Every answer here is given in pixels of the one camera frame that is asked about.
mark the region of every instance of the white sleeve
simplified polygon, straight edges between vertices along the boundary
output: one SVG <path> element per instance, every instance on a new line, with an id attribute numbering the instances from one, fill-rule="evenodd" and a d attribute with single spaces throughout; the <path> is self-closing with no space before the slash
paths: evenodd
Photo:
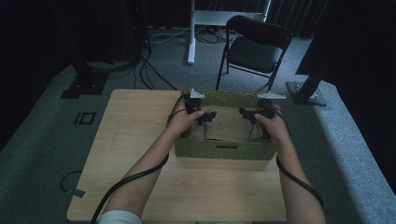
<path id="1" fill-rule="evenodd" d="M 112 210 L 103 213 L 98 224 L 142 224 L 142 220 L 132 212 Z"/>

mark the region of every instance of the chair back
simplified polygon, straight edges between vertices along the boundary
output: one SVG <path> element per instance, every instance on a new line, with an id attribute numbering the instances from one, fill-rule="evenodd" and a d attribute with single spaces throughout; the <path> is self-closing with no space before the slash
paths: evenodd
<path id="1" fill-rule="evenodd" d="M 233 16 L 227 21 L 226 27 L 251 41 L 275 46 L 282 50 L 286 50 L 291 41 L 291 32 L 285 27 L 245 16 Z"/>

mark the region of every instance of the black folding chair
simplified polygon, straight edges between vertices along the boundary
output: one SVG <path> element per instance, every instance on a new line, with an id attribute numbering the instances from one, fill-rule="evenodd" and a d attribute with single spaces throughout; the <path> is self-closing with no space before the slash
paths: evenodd
<path id="1" fill-rule="evenodd" d="M 230 31 L 234 30 L 240 36 L 230 44 Z M 218 82 L 222 75 L 224 60 L 229 67 L 246 71 L 261 77 L 268 77 L 267 91 L 271 90 L 280 63 L 289 47 L 291 32 L 281 26 L 257 21 L 245 16 L 234 16 L 226 24 L 226 45 L 221 58 Z"/>

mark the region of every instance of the wooden table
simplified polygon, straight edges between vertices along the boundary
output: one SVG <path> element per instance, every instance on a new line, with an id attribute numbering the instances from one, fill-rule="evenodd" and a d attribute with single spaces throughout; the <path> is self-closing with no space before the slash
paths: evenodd
<path id="1" fill-rule="evenodd" d="M 144 154 L 165 127 L 179 91 L 115 90 L 108 102 L 67 212 L 90 220 L 107 190 Z M 271 161 L 179 158 L 172 148 L 143 220 L 285 220 L 275 157 Z"/>

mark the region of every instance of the stand base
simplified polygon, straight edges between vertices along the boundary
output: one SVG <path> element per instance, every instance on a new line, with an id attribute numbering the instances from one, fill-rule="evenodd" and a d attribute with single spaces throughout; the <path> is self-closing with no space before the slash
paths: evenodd
<path id="1" fill-rule="evenodd" d="M 293 98 L 293 102 L 296 105 L 327 105 L 319 90 L 316 90 L 314 94 L 312 94 L 312 96 L 308 99 L 301 98 L 298 93 L 303 84 L 303 82 L 295 81 L 286 82 L 286 86 L 288 87 L 291 97 Z"/>
<path id="2" fill-rule="evenodd" d="M 106 85 L 109 73 L 93 72 L 94 79 L 88 84 L 81 86 L 78 76 L 74 79 L 68 91 L 64 91 L 61 99 L 78 99 L 80 95 L 100 95 Z"/>

